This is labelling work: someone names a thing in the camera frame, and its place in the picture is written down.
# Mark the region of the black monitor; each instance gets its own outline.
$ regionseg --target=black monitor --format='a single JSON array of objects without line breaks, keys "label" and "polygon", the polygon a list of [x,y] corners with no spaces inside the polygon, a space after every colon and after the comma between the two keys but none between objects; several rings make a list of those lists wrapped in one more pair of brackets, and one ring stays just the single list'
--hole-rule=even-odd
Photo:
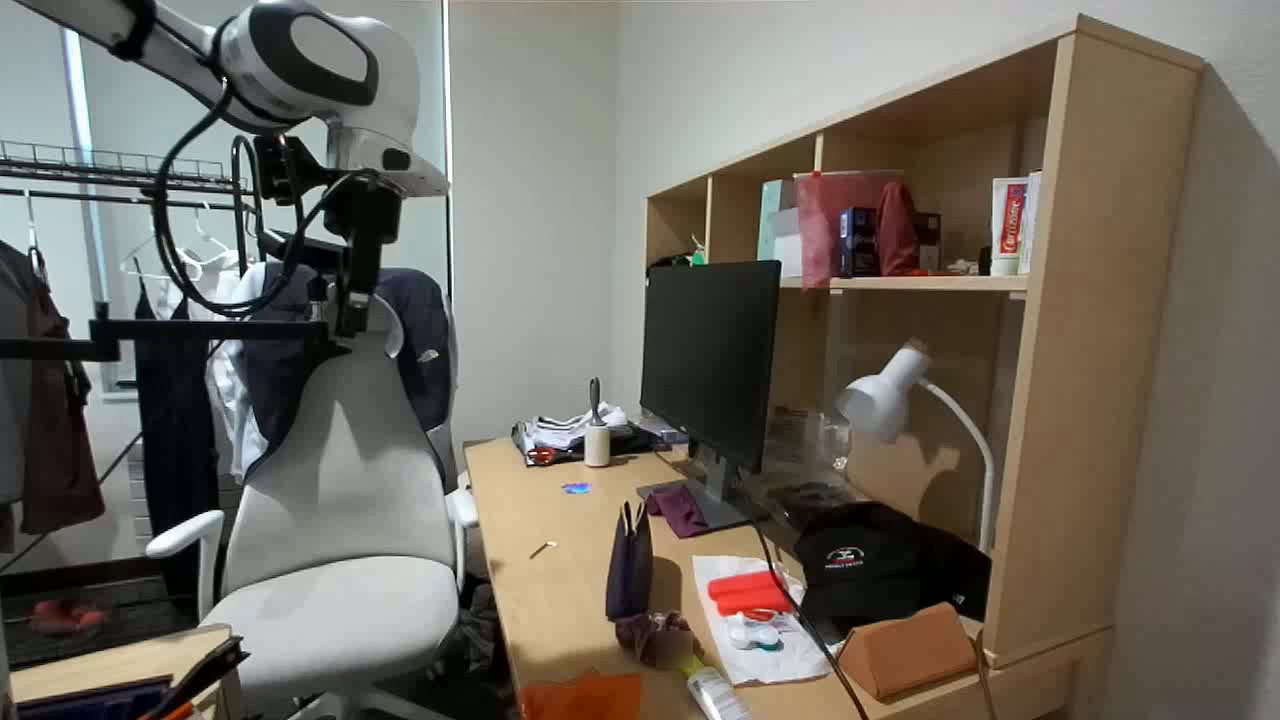
[{"label": "black monitor", "polygon": [[[698,503],[726,503],[737,474],[759,472],[774,303],[774,260],[646,270],[639,403],[692,432],[711,490]],[[698,513],[714,527],[733,520],[726,509]]]}]

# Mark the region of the chair armrest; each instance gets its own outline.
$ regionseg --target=chair armrest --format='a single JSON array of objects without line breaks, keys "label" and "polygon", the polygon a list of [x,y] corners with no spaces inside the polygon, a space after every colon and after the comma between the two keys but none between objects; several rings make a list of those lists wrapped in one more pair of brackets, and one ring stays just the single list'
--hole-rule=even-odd
[{"label": "chair armrest", "polygon": [[201,539],[210,539],[218,542],[225,539],[225,524],[228,514],[225,513],[201,513],[201,514],[186,514],[182,524],[161,533],[151,542],[147,542],[147,558],[166,558]]},{"label": "chair armrest", "polygon": [[197,558],[197,610],[208,617],[210,606],[210,591],[216,591],[216,551],[225,542],[225,524],[228,514],[225,513],[201,513],[166,533],[161,533],[151,542],[147,542],[147,558],[166,558],[193,542],[201,542],[201,558]]},{"label": "chair armrest", "polygon": [[465,585],[469,585],[469,527],[480,524],[469,474],[459,474],[459,486],[444,495],[444,514],[451,527],[451,585],[457,585],[457,591],[465,591]]},{"label": "chair armrest", "polygon": [[448,513],[451,527],[480,524],[476,495],[469,484],[459,484],[457,490],[444,495],[444,513]]}]

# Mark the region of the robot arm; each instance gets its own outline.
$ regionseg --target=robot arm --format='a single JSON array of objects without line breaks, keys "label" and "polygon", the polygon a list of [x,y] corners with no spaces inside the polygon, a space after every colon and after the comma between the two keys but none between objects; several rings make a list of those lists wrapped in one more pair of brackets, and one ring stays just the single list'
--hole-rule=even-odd
[{"label": "robot arm", "polygon": [[411,42],[370,15],[327,15],[307,0],[254,0],[218,26],[193,22],[157,0],[19,0],[216,105],[228,124],[286,130],[327,124],[335,172],[370,167],[397,197],[444,192],[444,177],[411,154],[421,77]]}]

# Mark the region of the chair backrest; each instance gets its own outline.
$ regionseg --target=chair backrest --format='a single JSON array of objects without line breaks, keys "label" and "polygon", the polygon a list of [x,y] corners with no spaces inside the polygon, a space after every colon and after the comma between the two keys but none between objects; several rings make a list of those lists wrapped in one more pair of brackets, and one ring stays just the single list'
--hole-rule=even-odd
[{"label": "chair backrest", "polygon": [[311,371],[283,442],[244,484],[225,591],[354,557],[451,562],[430,442],[387,345],[404,333],[374,300],[352,352]]}]

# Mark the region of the black device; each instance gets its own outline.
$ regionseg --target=black device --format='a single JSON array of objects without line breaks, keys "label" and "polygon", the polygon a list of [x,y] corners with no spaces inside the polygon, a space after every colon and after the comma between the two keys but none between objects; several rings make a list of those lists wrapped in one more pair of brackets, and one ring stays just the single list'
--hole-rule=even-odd
[{"label": "black device", "polygon": [[653,536],[646,513],[623,503],[613,527],[613,557],[604,575],[604,617],[623,620],[646,610],[646,585],[653,585]]},{"label": "black device", "polygon": [[741,472],[759,472],[779,262],[653,269],[639,403],[695,442],[695,474],[657,486],[676,536],[756,520]]},{"label": "black device", "polygon": [[956,605],[985,620],[990,558],[950,533],[914,524],[886,503],[840,503],[817,513],[796,539],[804,562],[798,620],[821,641],[850,623]]}]

